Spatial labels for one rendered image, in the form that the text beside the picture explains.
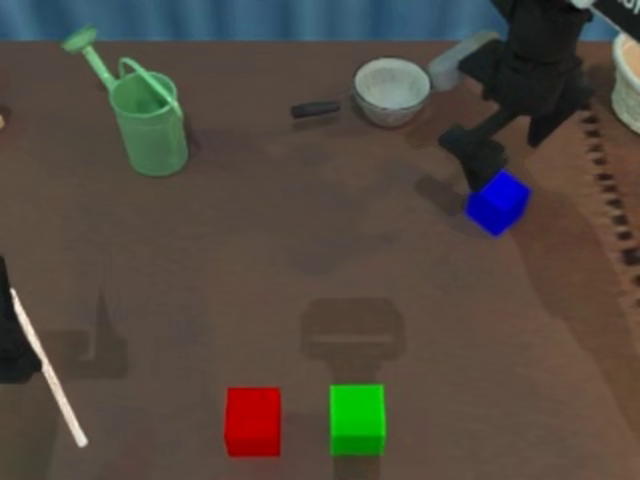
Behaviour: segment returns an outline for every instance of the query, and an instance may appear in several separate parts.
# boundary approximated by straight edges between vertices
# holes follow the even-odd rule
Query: white rod
[[[13,288],[11,289],[11,296],[13,297],[13,306],[16,310],[16,315],[18,316],[18,321],[22,326],[22,330],[24,331],[31,347],[36,352],[40,360],[42,361],[42,373],[44,377],[47,379],[47,383],[49,384],[49,388],[51,389],[51,393],[53,393],[56,402],[58,403],[58,407],[62,412],[62,416],[64,417],[71,434],[73,435],[73,439],[76,441],[76,444],[80,448],[84,448],[89,444],[89,440],[86,435],[82,431],[80,424],[78,423],[78,419],[76,418],[76,414],[73,412],[71,408],[71,404],[69,400],[67,400],[67,396],[62,389],[62,385],[60,384],[60,380],[58,380],[58,376],[56,372],[53,370],[51,366],[51,362],[49,362],[49,358],[47,357],[44,348],[42,348],[42,344],[40,343],[40,339],[36,334],[35,329],[33,328],[27,313],[24,311],[22,307],[22,303],[20,303],[20,298],[18,297],[18,292],[16,292]]]

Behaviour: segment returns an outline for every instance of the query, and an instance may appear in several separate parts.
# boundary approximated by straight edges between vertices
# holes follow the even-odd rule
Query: pan handle
[[[340,102],[309,102],[291,107],[294,119],[318,117],[340,111]]]

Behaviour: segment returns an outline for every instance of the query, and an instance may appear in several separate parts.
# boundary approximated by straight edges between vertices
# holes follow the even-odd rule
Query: blue background
[[[101,40],[459,39],[504,31],[490,0],[0,0],[0,38],[60,40],[91,23]],[[586,40],[609,40],[601,19]]]

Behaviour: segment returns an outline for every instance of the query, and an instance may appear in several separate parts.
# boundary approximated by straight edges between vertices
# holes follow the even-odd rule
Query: watering can
[[[85,27],[68,37],[62,48],[82,53],[107,88],[131,167],[152,177],[180,171],[189,151],[175,84],[128,57],[120,58],[119,78],[114,77],[92,46],[96,36],[94,27]]]

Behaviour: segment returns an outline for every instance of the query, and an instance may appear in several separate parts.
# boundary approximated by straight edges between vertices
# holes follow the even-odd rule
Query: red cube
[[[228,388],[224,443],[230,457],[278,457],[282,406],[279,388]]]

